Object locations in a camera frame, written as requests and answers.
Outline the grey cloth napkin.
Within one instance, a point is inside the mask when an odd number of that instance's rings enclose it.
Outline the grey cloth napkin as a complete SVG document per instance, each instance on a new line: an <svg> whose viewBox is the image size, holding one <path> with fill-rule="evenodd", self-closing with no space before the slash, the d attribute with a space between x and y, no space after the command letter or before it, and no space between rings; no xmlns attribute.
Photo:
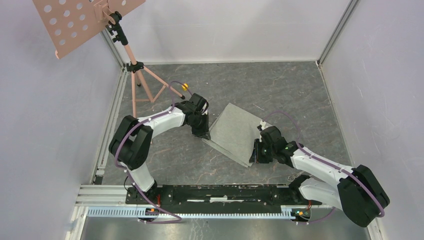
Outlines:
<svg viewBox="0 0 424 240"><path fill-rule="evenodd" d="M250 158L254 141L260 137L262 119L229 103L209 128L210 139L202 141L244 167L252 166Z"/></svg>

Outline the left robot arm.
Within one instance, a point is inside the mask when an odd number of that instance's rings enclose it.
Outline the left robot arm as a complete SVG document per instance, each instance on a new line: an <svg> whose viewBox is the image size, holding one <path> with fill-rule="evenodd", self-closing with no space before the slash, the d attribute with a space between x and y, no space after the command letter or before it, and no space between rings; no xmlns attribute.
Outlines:
<svg viewBox="0 0 424 240"><path fill-rule="evenodd" d="M116 166L126 171L138 190L137 196L145 204L151 204L157 198L157 183L146 164L152 139L187 125L192 135L209 140L208 108L208 101L194 93L190 99L175 102L155 115L139 118L127 115L120 122L108 151L114 156Z"/></svg>

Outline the pink music stand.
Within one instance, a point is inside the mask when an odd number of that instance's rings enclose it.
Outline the pink music stand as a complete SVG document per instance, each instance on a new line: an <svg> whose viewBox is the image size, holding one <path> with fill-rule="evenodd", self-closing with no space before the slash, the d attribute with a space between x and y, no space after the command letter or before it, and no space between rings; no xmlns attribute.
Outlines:
<svg viewBox="0 0 424 240"><path fill-rule="evenodd" d="M123 65L131 75L132 112L142 99L136 97L136 87L142 86L147 102L155 102L165 89L181 99L185 97L165 82L143 62L137 61L120 24L127 15L144 3L142 0L35 0L33 4L55 46L55 56L61 59L102 31L108 31L112 42L119 42L130 62Z"/></svg>

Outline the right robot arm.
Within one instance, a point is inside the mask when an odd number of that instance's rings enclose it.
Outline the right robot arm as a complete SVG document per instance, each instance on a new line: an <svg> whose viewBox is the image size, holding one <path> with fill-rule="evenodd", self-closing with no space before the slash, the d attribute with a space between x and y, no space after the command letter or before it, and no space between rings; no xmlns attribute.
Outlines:
<svg viewBox="0 0 424 240"><path fill-rule="evenodd" d="M276 126L257 126L250 161L268 164L277 161L306 172L290 185L289 199L295 204L317 201L344 212L360 227L385 215L390 198L370 168L340 164L315 154L296 141L286 141Z"/></svg>

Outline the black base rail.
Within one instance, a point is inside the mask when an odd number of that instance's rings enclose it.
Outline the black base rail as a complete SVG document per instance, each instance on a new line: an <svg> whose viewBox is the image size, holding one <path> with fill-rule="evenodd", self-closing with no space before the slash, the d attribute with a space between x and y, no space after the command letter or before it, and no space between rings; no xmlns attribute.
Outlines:
<svg viewBox="0 0 424 240"><path fill-rule="evenodd" d="M135 187L128 187L126 204L149 201L173 214L276 214L281 206L320 206L294 188L278 184L159 185L145 200Z"/></svg>

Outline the yellow cube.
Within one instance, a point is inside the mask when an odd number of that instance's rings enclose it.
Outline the yellow cube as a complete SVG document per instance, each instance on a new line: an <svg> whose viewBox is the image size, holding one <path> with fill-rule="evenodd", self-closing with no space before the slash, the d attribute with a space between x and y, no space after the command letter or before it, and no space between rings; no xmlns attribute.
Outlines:
<svg viewBox="0 0 424 240"><path fill-rule="evenodd" d="M181 85L181 87L182 87L183 91L188 91L189 90L189 85L187 83L183 83Z"/></svg>

